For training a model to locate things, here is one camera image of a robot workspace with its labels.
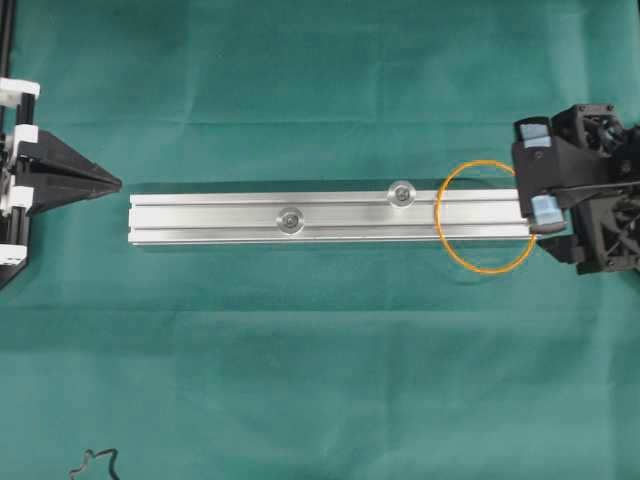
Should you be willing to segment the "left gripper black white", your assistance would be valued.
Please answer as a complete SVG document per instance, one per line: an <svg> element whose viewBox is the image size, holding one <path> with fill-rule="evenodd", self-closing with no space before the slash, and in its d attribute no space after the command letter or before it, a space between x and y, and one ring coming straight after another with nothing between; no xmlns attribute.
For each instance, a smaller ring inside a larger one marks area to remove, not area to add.
<svg viewBox="0 0 640 480"><path fill-rule="evenodd" d="M1 78L1 106L16 110L1 133L1 287L28 263L30 216L117 193L121 180L54 134L34 125L36 82ZM30 163L30 170L25 173Z"/></svg>

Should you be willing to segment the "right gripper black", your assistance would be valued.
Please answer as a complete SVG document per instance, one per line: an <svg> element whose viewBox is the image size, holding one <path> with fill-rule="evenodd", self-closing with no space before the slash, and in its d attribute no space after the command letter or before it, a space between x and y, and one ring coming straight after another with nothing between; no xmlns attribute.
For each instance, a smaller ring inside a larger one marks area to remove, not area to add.
<svg viewBox="0 0 640 480"><path fill-rule="evenodd" d="M611 104L577 104L567 110L582 118L590 146L605 159L607 180L565 211L571 217L570 234L545 237L539 246L580 275L637 272L639 125L625 127Z"/></svg>

